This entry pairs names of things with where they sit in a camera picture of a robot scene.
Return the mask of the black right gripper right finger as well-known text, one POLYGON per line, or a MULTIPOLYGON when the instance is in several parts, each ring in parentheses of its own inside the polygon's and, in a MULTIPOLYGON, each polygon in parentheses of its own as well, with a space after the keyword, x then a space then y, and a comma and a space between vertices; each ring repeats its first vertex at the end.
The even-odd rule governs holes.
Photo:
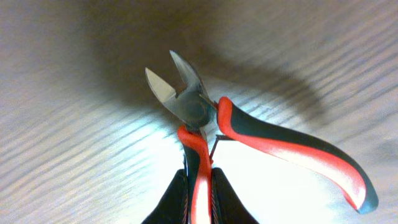
POLYGON ((258 224, 246 210, 220 168, 211 171, 211 222, 213 224, 258 224))

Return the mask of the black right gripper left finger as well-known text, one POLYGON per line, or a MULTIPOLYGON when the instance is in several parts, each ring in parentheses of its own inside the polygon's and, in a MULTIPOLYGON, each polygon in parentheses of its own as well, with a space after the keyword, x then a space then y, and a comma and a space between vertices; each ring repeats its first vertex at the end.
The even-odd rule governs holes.
POLYGON ((184 169, 179 169, 155 209, 142 221, 142 224, 186 224, 187 207, 187 174, 184 169))

